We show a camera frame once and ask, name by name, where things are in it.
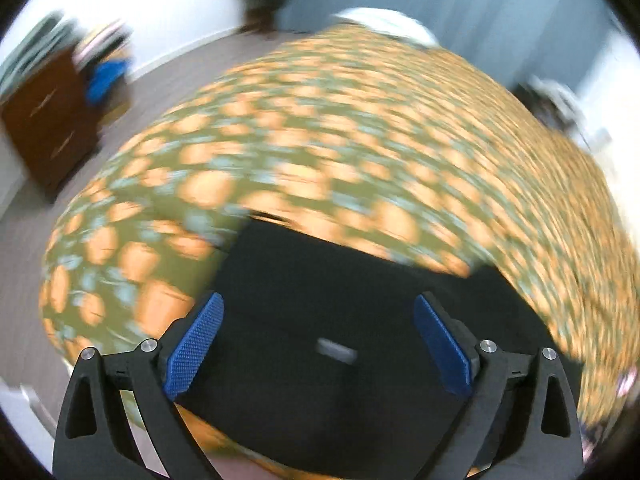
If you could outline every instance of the bed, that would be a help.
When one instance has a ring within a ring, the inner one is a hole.
[[[596,164],[462,58],[357,25],[230,70],[121,147],[51,235],[53,346],[73,364],[161,335],[249,211],[459,276],[497,266],[584,364],[582,423],[620,409],[640,266]],[[182,414],[203,448],[238,449]]]

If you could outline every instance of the brown nightstand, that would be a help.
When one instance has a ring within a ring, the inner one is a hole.
[[[0,118],[31,177],[51,198],[98,147],[98,113],[85,99],[85,82],[72,49],[54,54],[0,103]]]

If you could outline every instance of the gray floor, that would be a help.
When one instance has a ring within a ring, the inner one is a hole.
[[[101,132],[100,152],[71,178],[56,203],[47,203],[28,182],[0,219],[0,377],[10,386],[31,385],[55,419],[68,373],[44,335],[38,317],[38,289],[40,261],[57,216],[129,137],[225,70],[292,39],[293,34],[272,40],[229,36],[142,76],[132,84],[130,110]]]

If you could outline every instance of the metal screw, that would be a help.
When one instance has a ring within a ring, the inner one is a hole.
[[[88,346],[84,350],[80,352],[80,357],[85,361],[88,361],[95,355],[95,348],[92,346]]]
[[[558,357],[558,354],[553,348],[543,348],[542,355],[550,361],[553,361],[556,357]]]
[[[153,352],[156,348],[158,348],[158,341],[155,339],[145,339],[140,343],[140,349],[143,352]]]
[[[494,353],[498,349],[498,345],[489,339],[485,339],[480,342],[480,348],[483,352],[487,352],[488,354]]]

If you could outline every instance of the orange flower pattern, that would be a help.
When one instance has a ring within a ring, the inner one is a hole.
[[[595,163],[455,54],[355,25],[230,70],[123,145],[55,225],[47,336],[73,363],[161,335],[248,210],[441,272],[495,264],[584,363],[582,421],[619,407],[640,266]]]

